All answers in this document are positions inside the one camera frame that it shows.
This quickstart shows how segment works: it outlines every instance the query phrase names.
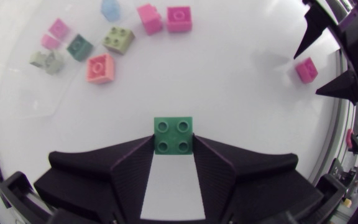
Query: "pastel lego brick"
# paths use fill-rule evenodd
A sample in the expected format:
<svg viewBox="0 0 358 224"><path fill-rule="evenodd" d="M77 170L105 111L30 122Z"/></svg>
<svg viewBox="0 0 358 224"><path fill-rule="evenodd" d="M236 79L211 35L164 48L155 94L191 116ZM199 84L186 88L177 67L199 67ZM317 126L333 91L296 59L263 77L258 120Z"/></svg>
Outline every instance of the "pastel lego brick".
<svg viewBox="0 0 358 224"><path fill-rule="evenodd" d="M185 32L191 30L190 6L168 7L167 9L167 29L169 32Z"/></svg>
<svg viewBox="0 0 358 224"><path fill-rule="evenodd" d="M152 35L162 30L161 15L157 12L157 9L150 5L145 4L137 8L140 19L148 35Z"/></svg>
<svg viewBox="0 0 358 224"><path fill-rule="evenodd" d="M135 39L134 33L130 29L113 27L103 40L103 45L113 52L125 54L128 47Z"/></svg>
<svg viewBox="0 0 358 224"><path fill-rule="evenodd" d="M48 34L44 34L41 39L41 45L44 46L46 49L52 50L59 47L60 42L57 39L49 36Z"/></svg>
<svg viewBox="0 0 358 224"><path fill-rule="evenodd" d="M80 34L78 34L71 44L67 47L67 51L77 61L82 61L90 54L93 45L86 41Z"/></svg>
<svg viewBox="0 0 358 224"><path fill-rule="evenodd" d="M117 21L120 17L120 7L116 0L103 0L101 13L109 22Z"/></svg>
<svg viewBox="0 0 358 224"><path fill-rule="evenodd" d="M44 68L46 59L47 56L38 51L31 55L29 63L36 67Z"/></svg>
<svg viewBox="0 0 358 224"><path fill-rule="evenodd" d="M88 59L86 81L101 84L114 80L114 59L109 54L102 54Z"/></svg>
<svg viewBox="0 0 358 224"><path fill-rule="evenodd" d="M154 148L156 154L192 154L193 118L154 118Z"/></svg>
<svg viewBox="0 0 358 224"><path fill-rule="evenodd" d="M303 62L299 63L295 69L298 72L301 81L305 84L313 82L318 74L311 58L307 58Z"/></svg>
<svg viewBox="0 0 358 224"><path fill-rule="evenodd" d="M49 28L49 32L58 39L63 39L68 33L68 26L61 20L56 19L56 21Z"/></svg>
<svg viewBox="0 0 358 224"><path fill-rule="evenodd" d="M53 75L60 71L63 63L63 56L57 50L51 50L45 60L45 71L49 75Z"/></svg>
<svg viewBox="0 0 358 224"><path fill-rule="evenodd" d="M353 129L348 129L346 133L346 144L349 148L353 148L352 134L353 134Z"/></svg>

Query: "light blue lego brick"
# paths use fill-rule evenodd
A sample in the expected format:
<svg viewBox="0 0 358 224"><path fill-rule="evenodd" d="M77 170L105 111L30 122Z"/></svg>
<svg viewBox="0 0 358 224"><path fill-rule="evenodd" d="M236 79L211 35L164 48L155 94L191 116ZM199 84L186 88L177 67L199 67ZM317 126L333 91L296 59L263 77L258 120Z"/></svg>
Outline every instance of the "light blue lego brick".
<svg viewBox="0 0 358 224"><path fill-rule="evenodd" d="M109 21L116 21L120 17L120 8L116 0L103 0L101 12Z"/></svg>

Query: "black machine part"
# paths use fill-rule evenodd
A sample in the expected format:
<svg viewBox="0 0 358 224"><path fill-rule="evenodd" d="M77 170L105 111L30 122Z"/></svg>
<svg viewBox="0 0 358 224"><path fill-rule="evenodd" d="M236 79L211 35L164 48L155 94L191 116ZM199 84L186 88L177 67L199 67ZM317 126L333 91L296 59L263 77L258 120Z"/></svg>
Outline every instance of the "black machine part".
<svg viewBox="0 0 358 224"><path fill-rule="evenodd" d="M26 199L31 186L17 172L1 192L29 223L322 223L345 194L333 176L313 187L295 170L294 154L266 155L193 136L205 220L140 218L154 137L83 153L52 152L52 168L35 182L42 210Z"/></svg>

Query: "transparent plastic sheet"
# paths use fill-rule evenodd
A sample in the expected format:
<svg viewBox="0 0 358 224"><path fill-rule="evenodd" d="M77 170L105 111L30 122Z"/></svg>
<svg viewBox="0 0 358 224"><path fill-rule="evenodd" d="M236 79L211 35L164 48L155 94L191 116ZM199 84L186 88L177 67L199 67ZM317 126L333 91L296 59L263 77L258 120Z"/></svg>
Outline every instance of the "transparent plastic sheet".
<svg viewBox="0 0 358 224"><path fill-rule="evenodd" d="M77 34L81 34L96 49L106 32L114 24L119 25L135 12L133 2L117 0L120 19L108 22L101 14L99 1L48 0L40 4L23 30L6 64L0 87L0 120L24 119L47 116L54 113L72 79L86 66L86 60L77 62L66 48ZM49 50L41 46L41 38L49 34L49 27L60 18L70 29L57 49L64 58L62 69L49 75L29 63L30 56Z"/></svg>

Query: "dark green lego brick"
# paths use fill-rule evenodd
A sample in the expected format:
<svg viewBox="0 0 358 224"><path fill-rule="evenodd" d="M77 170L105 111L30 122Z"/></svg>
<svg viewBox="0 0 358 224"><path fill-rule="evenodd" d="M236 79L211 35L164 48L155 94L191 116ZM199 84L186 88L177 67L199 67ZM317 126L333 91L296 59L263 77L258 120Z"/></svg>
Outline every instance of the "dark green lego brick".
<svg viewBox="0 0 358 224"><path fill-rule="evenodd" d="M84 37L78 34L71 44L67 47L67 51L77 61L84 60L91 52L93 45L86 41Z"/></svg>
<svg viewBox="0 0 358 224"><path fill-rule="evenodd" d="M193 118L154 118L154 151L160 155L193 153Z"/></svg>
<svg viewBox="0 0 358 224"><path fill-rule="evenodd" d="M125 54L128 47L135 39L134 33L130 29L113 27L103 40L103 45L110 51Z"/></svg>

